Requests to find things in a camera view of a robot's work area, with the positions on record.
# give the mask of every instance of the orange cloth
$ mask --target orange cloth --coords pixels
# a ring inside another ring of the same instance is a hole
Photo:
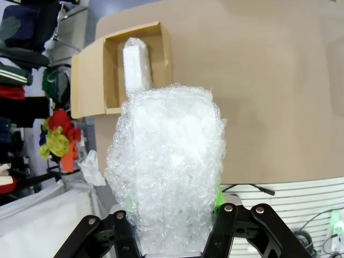
[[[74,171],[74,160],[79,158],[76,140],[72,139],[69,145],[69,152],[61,158],[62,169],[66,172]]]

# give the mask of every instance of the cardboard box flap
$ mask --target cardboard box flap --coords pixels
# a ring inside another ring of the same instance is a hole
[[[103,81],[104,39],[98,39],[71,60],[71,116],[105,113]]]

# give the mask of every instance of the open cardboard box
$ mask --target open cardboard box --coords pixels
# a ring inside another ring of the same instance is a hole
[[[149,50],[153,87],[172,84],[169,38],[160,22],[129,28],[96,40],[71,62],[71,116],[118,114],[127,100],[123,48],[128,38],[144,41]]]

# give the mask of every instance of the clothing pile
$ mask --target clothing pile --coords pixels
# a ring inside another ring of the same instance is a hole
[[[74,171],[74,161],[78,160],[77,142],[81,141],[81,130],[71,123],[65,110],[55,110],[41,127],[39,154],[45,160],[61,163],[66,172]]]

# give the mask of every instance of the white stripe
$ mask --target white stripe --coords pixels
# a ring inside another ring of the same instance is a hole
[[[0,73],[0,75],[2,75],[2,76],[4,76],[4,77],[7,77],[7,78],[14,79],[14,80],[16,80],[16,81],[18,81],[18,82],[24,82],[24,83],[27,83],[27,80],[26,80],[26,81],[24,81],[24,80],[22,80],[22,79],[19,79],[19,78],[13,77],[13,76],[11,76],[11,75],[8,75],[8,74],[3,74],[3,73]]]
[[[21,75],[15,74],[15,73],[12,73],[12,72],[10,72],[10,71],[6,71],[6,70],[0,69],[0,72],[1,72],[1,73],[4,73],[4,74],[12,75],[12,76],[14,76],[14,77],[18,77],[18,78],[20,78],[20,79],[25,79],[25,80],[27,79],[25,76],[21,76]]]

